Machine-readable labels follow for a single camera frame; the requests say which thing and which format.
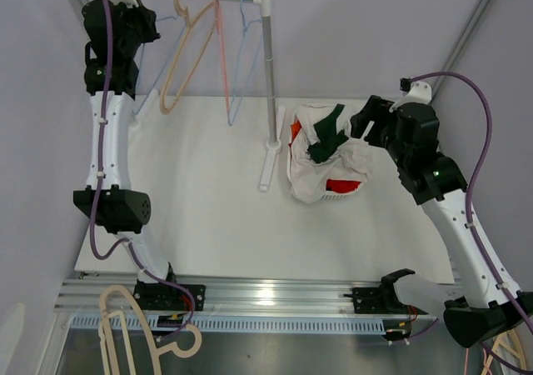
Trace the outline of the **red t-shirt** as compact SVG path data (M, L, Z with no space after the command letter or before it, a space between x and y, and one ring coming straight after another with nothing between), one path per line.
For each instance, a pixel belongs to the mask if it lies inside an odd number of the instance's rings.
M336 194L348 194L355 192L361 186L360 181L328 179L326 190Z

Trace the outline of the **orange t-shirt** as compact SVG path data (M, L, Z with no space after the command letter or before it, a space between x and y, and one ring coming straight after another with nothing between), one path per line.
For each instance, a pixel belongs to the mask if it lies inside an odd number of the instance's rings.
M290 139L289 139L289 143L288 143L288 146L290 147L292 145L292 143L295 141L298 133L301 131L301 123L300 121L295 118L290 126L290 129L291 129L291 136L290 136Z

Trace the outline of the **pink plastic hanger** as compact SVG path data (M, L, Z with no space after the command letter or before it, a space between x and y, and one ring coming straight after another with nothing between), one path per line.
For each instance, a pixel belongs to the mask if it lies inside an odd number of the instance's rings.
M226 47L224 40L224 29L222 21L222 8L219 0L212 0L214 2L215 8L215 20L216 20L216 29L218 37L218 46L219 46L219 55L220 55L220 65L221 65L221 75L222 75L222 86L226 104L227 115L230 113L230 98L229 98L229 87L228 87L228 78L227 78L227 60L226 60Z

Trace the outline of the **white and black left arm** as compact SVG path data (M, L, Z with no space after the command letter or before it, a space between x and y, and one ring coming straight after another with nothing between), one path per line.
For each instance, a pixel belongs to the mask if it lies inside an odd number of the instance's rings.
M168 282L172 266L155 244L147 225L149 196L132 189L128 139L136 97L138 48L157 40L156 14L143 5L93 0L82 8L89 37L84 82L92 109L92 153L84 189L74 205L89 219L92 255L106 260L126 249L139 270L138 281L155 283L150 299L161 309L174 307L179 288Z

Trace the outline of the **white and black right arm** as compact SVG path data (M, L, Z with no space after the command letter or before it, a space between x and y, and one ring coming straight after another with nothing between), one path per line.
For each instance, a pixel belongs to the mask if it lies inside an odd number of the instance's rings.
M530 319L531 292L506 271L467 200L469 185L461 170L437 149L440 122L434 109L372 95L350 124L353 138L388 152L401 185L440 234L461 280L457 297L404 268L382 277L380 305L392 313L413 306L439 318L464 348Z

